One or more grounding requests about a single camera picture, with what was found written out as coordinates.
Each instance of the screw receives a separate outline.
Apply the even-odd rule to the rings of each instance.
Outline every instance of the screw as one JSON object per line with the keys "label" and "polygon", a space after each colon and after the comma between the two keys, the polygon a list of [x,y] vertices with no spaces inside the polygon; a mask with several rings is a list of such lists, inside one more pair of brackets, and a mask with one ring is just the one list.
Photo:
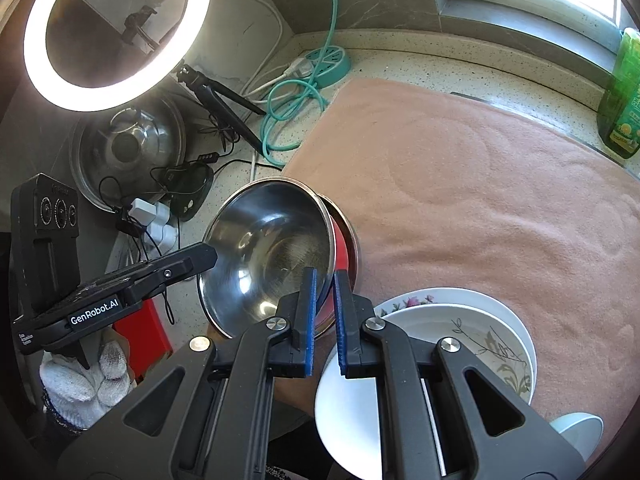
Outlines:
{"label": "screw", "polygon": [[204,352],[211,345],[211,341],[209,341],[208,337],[204,337],[203,335],[199,335],[194,337],[191,341],[189,341],[189,348],[194,352]]}
{"label": "screw", "polygon": [[446,337],[440,342],[440,348],[445,352],[457,352],[460,350],[460,341],[454,337]]}
{"label": "screw", "polygon": [[370,317],[364,322],[364,326],[369,330],[382,330],[386,326],[386,321],[379,317]]}
{"label": "screw", "polygon": [[287,327],[287,321],[283,317],[272,317],[267,320],[269,330],[283,330]]}

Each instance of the camera lens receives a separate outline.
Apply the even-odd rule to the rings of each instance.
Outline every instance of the camera lens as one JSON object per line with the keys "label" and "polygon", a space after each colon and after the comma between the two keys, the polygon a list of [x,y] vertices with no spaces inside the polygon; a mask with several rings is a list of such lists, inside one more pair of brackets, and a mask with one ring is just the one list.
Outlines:
{"label": "camera lens", "polygon": [[40,202],[40,217],[44,225],[49,225],[51,222],[51,200],[47,197],[44,197],[42,202]]}
{"label": "camera lens", "polygon": [[66,204],[64,200],[58,199],[56,201],[56,224],[60,229],[66,226]]}
{"label": "camera lens", "polygon": [[71,225],[71,227],[75,227],[76,220],[76,206],[72,204],[69,206],[69,225]]}

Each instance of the window frame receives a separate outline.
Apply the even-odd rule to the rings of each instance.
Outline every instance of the window frame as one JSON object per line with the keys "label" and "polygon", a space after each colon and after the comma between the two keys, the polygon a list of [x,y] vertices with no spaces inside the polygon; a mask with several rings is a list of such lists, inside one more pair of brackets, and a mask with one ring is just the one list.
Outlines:
{"label": "window frame", "polygon": [[484,0],[515,9],[524,10],[564,25],[590,38],[607,50],[616,53],[620,46],[621,32],[633,27],[633,21],[620,0],[616,0],[620,14],[620,27],[597,11],[569,0]]}

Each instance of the bottle label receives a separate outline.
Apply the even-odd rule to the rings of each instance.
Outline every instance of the bottle label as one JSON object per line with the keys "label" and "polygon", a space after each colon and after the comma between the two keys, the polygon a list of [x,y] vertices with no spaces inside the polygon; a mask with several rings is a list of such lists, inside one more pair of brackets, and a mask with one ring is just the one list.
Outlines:
{"label": "bottle label", "polygon": [[640,146],[640,87],[620,114],[609,139],[629,153]]}

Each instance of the work glove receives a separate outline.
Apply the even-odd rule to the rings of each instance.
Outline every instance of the work glove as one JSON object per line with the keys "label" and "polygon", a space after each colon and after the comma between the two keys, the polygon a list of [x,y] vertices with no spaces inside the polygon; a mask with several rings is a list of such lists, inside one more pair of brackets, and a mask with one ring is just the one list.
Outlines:
{"label": "work glove", "polygon": [[122,346],[128,347],[126,339],[105,329],[98,360],[88,370],[75,358],[44,352],[40,379],[45,407],[62,426],[87,430],[135,387]]}

